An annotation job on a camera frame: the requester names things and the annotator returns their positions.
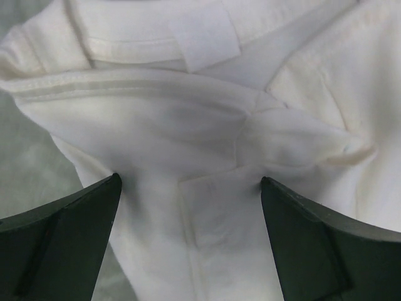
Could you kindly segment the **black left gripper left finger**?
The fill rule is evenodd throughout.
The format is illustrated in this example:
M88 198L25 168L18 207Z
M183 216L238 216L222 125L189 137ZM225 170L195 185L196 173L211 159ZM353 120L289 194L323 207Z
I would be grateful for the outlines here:
M120 202L113 174L1 220L1 300L91 300Z

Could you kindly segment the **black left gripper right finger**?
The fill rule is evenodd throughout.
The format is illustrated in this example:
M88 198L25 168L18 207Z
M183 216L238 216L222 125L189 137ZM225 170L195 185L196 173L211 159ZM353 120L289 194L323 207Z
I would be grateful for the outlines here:
M400 300L400 233L264 177L261 202L285 300Z

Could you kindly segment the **cream white t shirt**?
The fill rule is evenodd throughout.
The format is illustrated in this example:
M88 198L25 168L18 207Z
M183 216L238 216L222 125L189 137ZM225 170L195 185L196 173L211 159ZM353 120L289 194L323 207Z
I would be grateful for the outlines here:
M399 1L53 1L1 88L89 185L139 300L281 300L259 182L400 230Z

